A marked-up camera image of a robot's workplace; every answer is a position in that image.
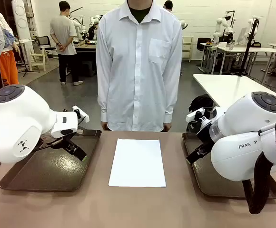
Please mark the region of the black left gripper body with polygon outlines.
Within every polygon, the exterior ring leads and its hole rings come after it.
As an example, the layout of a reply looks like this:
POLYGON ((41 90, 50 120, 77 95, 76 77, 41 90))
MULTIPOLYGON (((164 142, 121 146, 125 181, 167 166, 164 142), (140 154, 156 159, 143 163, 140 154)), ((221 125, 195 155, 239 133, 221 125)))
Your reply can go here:
POLYGON ((63 137, 54 140, 51 143, 47 143, 44 146, 41 146, 41 149, 46 149, 46 148, 52 148, 52 149, 76 149, 78 146, 72 141, 72 138, 74 136, 79 136, 77 132, 64 135, 63 137))

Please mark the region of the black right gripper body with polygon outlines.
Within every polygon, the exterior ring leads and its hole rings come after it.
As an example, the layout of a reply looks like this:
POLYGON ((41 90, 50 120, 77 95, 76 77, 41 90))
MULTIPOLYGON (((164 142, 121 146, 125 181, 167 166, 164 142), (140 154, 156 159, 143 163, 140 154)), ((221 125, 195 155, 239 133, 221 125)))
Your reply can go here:
POLYGON ((197 120, 198 123, 201 123, 200 129, 197 132, 197 137, 204 145, 214 145, 211 136, 210 136, 210 127, 212 125, 212 121, 207 119, 206 117, 200 117, 197 120))

